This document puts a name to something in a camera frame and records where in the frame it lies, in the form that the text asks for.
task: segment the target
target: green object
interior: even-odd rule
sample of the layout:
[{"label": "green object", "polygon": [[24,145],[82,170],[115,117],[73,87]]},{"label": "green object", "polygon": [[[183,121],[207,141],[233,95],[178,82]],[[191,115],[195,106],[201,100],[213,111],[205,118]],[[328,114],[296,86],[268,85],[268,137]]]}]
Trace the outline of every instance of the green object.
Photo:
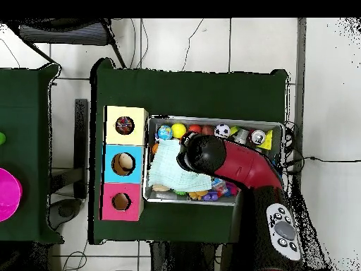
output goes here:
[{"label": "green object", "polygon": [[175,190],[174,190],[174,193],[178,194],[178,195],[186,195],[187,194],[185,191],[175,191]]},{"label": "green object", "polygon": [[22,184],[13,216],[0,222],[0,240],[62,243],[47,225],[49,182],[48,87],[59,66],[39,70],[0,68],[0,128],[10,136],[0,146],[0,167]]},{"label": "green object", "polygon": [[0,145],[3,145],[5,143],[6,136],[4,133],[0,132]]},{"label": "green object", "polygon": [[[104,105],[143,107],[149,114],[283,123],[286,78],[284,70],[271,75],[118,70],[101,59],[92,69],[97,107],[91,138],[103,135]],[[95,158],[95,240],[230,241],[229,206],[145,202],[138,222],[99,220],[102,138],[96,139]]]}]

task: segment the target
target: red ball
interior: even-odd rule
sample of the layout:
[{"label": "red ball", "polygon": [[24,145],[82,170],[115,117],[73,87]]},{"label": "red ball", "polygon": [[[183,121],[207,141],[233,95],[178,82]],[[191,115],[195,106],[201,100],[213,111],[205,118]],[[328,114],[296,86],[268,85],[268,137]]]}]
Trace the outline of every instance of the red ball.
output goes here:
[{"label": "red ball", "polygon": [[189,126],[189,131],[196,132],[196,133],[201,133],[202,128],[200,127],[200,125],[190,125]]},{"label": "red ball", "polygon": [[214,135],[214,128],[212,126],[203,126],[202,134],[205,135]]}]

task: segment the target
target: white ball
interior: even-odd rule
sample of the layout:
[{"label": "white ball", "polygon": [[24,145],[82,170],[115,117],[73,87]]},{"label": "white ball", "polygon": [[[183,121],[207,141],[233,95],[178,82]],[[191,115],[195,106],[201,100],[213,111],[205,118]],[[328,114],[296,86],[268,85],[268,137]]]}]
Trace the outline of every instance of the white ball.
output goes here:
[{"label": "white ball", "polygon": [[214,129],[214,136],[227,138],[231,134],[230,128],[225,124],[220,124]]}]

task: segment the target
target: round hole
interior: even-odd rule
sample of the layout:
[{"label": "round hole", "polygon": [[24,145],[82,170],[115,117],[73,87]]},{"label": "round hole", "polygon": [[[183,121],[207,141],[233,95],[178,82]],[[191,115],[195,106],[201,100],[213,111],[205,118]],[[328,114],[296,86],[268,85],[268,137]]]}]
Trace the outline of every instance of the round hole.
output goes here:
[{"label": "round hole", "polygon": [[112,198],[111,204],[117,210],[125,211],[125,210],[127,210],[129,208],[129,206],[131,204],[131,200],[130,200],[128,194],[126,194],[126,193],[118,193]]},{"label": "round hole", "polygon": [[127,152],[120,152],[113,157],[111,168],[119,176],[129,176],[135,168],[135,159]]},{"label": "round hole", "polygon": [[129,135],[134,131],[134,121],[129,116],[121,116],[116,120],[116,131],[121,135]]}]

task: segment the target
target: pink box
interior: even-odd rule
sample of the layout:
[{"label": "pink box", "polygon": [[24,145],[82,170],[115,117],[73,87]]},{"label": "pink box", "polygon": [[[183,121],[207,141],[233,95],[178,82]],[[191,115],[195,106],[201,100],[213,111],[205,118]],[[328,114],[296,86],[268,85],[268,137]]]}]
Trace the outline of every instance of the pink box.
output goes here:
[{"label": "pink box", "polygon": [[[117,210],[112,203],[113,197],[118,193],[125,193],[130,198],[127,210]],[[136,222],[143,211],[142,188],[138,183],[105,183],[101,220],[124,220]]]}]

